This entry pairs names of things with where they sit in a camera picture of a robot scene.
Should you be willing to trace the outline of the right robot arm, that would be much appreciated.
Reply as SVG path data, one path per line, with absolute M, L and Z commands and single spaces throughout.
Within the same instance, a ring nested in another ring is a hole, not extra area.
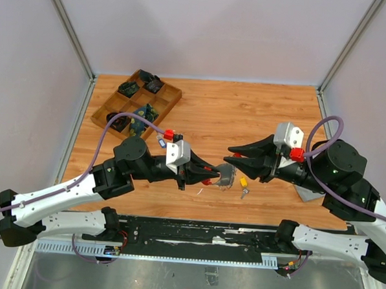
M 375 280 L 386 284 L 386 204 L 363 174 L 367 159 L 350 144 L 323 140 L 307 157 L 301 147 L 277 145 L 270 135 L 259 142 L 230 147 L 224 161 L 252 180 L 268 183 L 277 178 L 322 194 L 322 206 L 351 224 L 361 235 L 323 233 L 284 219 L 274 236 L 274 246 L 324 253 L 353 262 Z

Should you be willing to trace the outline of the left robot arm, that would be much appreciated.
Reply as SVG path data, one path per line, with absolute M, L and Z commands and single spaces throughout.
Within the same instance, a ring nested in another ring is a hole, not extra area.
M 70 212 L 88 202 L 109 200 L 134 191 L 134 180 L 174 180 L 178 188 L 217 178 L 219 170 L 179 140 L 166 146 L 164 155 L 152 155 L 145 140 L 128 137 L 114 149 L 114 156 L 72 180 L 33 193 L 11 189 L 0 193 L 0 206 L 11 206 L 0 220 L 0 237 L 6 247 L 20 247 L 51 235 L 80 235 L 112 241 L 122 234 L 115 209 Z

